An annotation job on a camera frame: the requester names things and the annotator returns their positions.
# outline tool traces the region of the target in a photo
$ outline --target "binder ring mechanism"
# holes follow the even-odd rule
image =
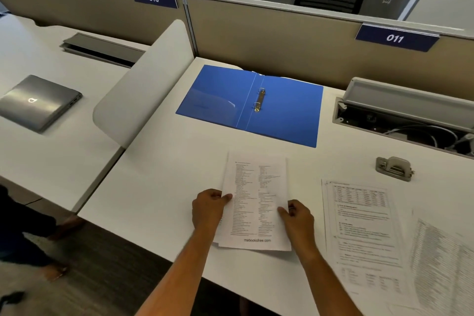
[[[265,97],[265,88],[261,87],[258,90],[258,98],[257,101],[254,102],[254,111],[257,113],[260,111],[260,108],[262,107],[262,103],[264,102],[264,97]]]

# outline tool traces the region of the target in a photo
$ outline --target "silver laptop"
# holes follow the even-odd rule
[[[0,98],[0,116],[41,133],[81,97],[76,90],[30,75]]]

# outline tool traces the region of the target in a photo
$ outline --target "forearm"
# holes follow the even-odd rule
[[[362,316],[318,250],[301,260],[321,316]]]
[[[207,230],[194,230],[136,316],[189,316],[213,237]]]

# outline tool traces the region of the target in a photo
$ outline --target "person's right hand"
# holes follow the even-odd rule
[[[288,201],[290,213],[283,207],[278,208],[286,233],[301,264],[305,264],[319,255],[314,240],[314,217],[310,210],[298,200]]]

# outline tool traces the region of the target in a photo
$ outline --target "white desk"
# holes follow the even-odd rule
[[[38,27],[31,19],[14,15],[0,18],[0,95],[29,74],[84,95],[43,134],[0,117],[0,175],[74,211],[121,153],[120,147],[94,125],[92,110],[129,70],[62,51],[59,45],[76,32],[60,26]]]
[[[193,230],[191,201],[206,188],[221,188],[229,150],[280,153],[288,158],[290,198],[315,216],[316,241],[325,252],[321,179],[388,187],[404,236],[414,206],[457,215],[474,211],[474,160],[332,123],[336,97],[325,87],[317,148],[292,144],[176,115],[204,63],[196,59],[168,94],[79,213],[168,260]],[[378,156],[398,156],[416,171],[404,182],[375,170]],[[317,315],[295,253],[264,253],[212,246],[204,277],[283,316]],[[391,315],[377,300],[355,299],[365,316]]]

